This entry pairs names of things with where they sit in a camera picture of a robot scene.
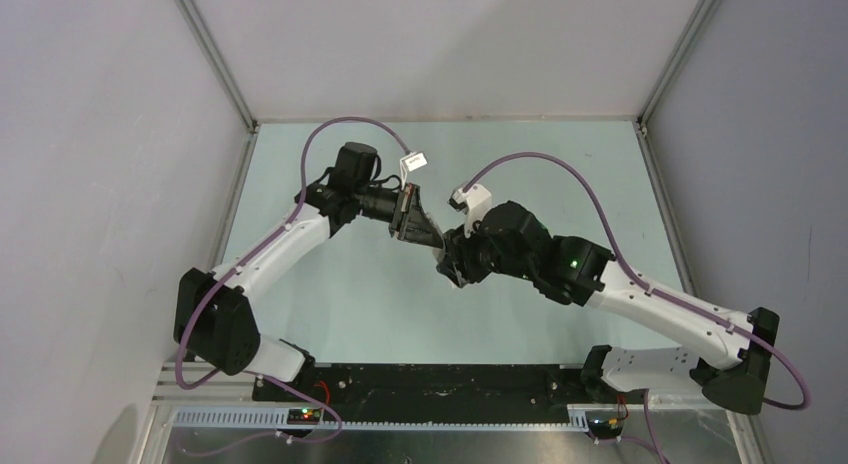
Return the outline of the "white remote control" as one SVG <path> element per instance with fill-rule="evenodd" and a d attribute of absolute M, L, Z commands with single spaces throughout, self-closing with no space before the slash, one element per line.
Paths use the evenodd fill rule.
<path fill-rule="evenodd" d="M 434 248 L 432 250 L 432 255 L 435 260 L 436 272 L 449 282 L 452 289 L 457 289 L 456 283 L 454 282 L 453 267 L 451 265 L 448 267 L 444 266 L 444 259 L 446 257 L 445 250 L 443 248 Z"/>

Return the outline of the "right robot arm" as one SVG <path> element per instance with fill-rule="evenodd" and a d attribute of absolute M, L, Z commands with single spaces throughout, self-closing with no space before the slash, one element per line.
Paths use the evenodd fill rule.
<path fill-rule="evenodd" d="M 455 286 L 491 274 L 527 281 L 544 297 L 636 322 L 675 347 L 633 351 L 592 348 L 583 365 L 585 395 L 606 402 L 618 392 L 698 390 L 711 403 L 757 415 L 765 391 L 778 316 L 765 308 L 726 309 L 652 282 L 598 244 L 552 235 L 526 208 L 508 201 L 469 227 L 447 231 L 437 270 Z"/>

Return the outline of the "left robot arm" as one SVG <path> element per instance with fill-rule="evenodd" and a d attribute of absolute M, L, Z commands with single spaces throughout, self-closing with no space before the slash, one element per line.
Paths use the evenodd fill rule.
<path fill-rule="evenodd" d="M 179 281 L 173 336 L 186 351 L 226 375 L 271 376 L 292 400 L 316 387 L 306 351 L 260 333 L 253 310 L 259 296 L 308 252 L 362 216 L 385 222 L 392 238 L 440 250 L 441 232 L 425 213 L 419 186 L 387 188 L 378 152 L 345 143 L 333 166 L 308 185 L 305 201 L 250 251 L 211 271 L 192 268 Z"/>

